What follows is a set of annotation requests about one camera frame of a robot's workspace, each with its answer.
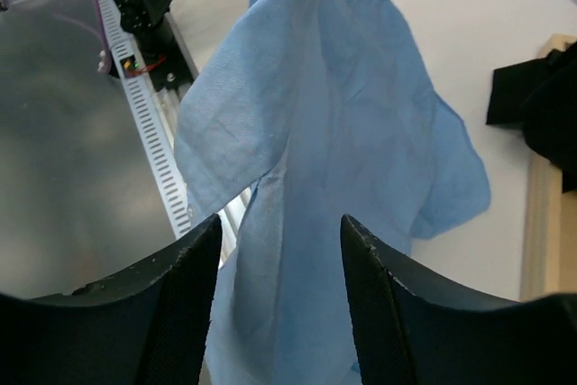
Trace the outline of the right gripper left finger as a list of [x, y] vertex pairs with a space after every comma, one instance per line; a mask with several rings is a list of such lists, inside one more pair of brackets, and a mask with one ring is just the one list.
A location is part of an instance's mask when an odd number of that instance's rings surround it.
[[220, 261], [218, 215], [70, 295], [1, 297], [3, 384], [197, 384]]

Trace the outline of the light blue shirt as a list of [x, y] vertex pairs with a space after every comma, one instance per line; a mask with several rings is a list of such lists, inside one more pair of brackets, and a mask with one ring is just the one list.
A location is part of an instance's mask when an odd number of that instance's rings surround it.
[[219, 271], [215, 384], [357, 384], [340, 225], [409, 253], [490, 205], [463, 120], [391, 0], [254, 0], [188, 97], [184, 150], [226, 203], [250, 188]]

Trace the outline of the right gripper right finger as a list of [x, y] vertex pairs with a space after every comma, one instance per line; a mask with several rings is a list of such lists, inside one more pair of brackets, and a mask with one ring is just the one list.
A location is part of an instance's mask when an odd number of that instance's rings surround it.
[[465, 287], [349, 215], [340, 233], [364, 384], [574, 384], [576, 297], [527, 302]]

